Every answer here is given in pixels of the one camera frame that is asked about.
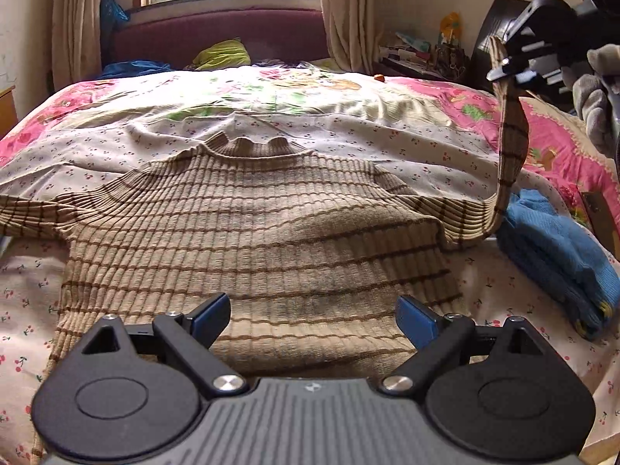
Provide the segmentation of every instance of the beige ribbed sweater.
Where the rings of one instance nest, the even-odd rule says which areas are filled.
[[[213,351],[246,375],[393,369],[412,352],[396,298],[467,312],[441,251],[499,226],[523,165],[525,116],[498,93],[498,190],[483,202],[419,196],[371,162],[284,138],[223,133],[91,192],[0,196],[2,234],[69,245],[50,367],[104,313],[144,323],[225,291],[232,319]]]

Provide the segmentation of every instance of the gray glove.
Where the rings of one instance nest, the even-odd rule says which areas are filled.
[[[602,76],[620,75],[620,46],[606,45],[588,52],[588,62],[597,73],[583,75],[572,86],[577,115],[586,124],[590,141],[606,157],[613,158],[616,147],[611,130],[607,94],[600,80]]]

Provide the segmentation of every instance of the blue cloth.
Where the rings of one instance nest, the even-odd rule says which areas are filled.
[[[99,4],[99,27],[102,54],[107,53],[112,40],[112,32],[120,24],[127,22],[129,16],[116,0],[101,0]]]
[[[601,247],[572,219],[557,214],[537,190],[513,195],[497,242],[529,278],[592,340],[612,319],[620,279]]]
[[[95,80],[123,79],[124,77],[139,77],[142,75],[152,75],[171,71],[173,71],[173,69],[169,64],[159,61],[126,61],[109,64]]]

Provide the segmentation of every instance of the maroon headboard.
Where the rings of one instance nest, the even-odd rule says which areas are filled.
[[[180,69],[200,51],[237,37],[252,61],[312,61],[329,56],[321,12],[252,9],[130,24],[113,35],[110,61],[149,59]]]

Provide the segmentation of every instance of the curtain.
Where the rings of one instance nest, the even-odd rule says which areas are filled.
[[[54,0],[52,73],[56,90],[101,72],[100,1]]]
[[[320,0],[329,54],[346,71],[371,74],[378,60],[374,0]]]

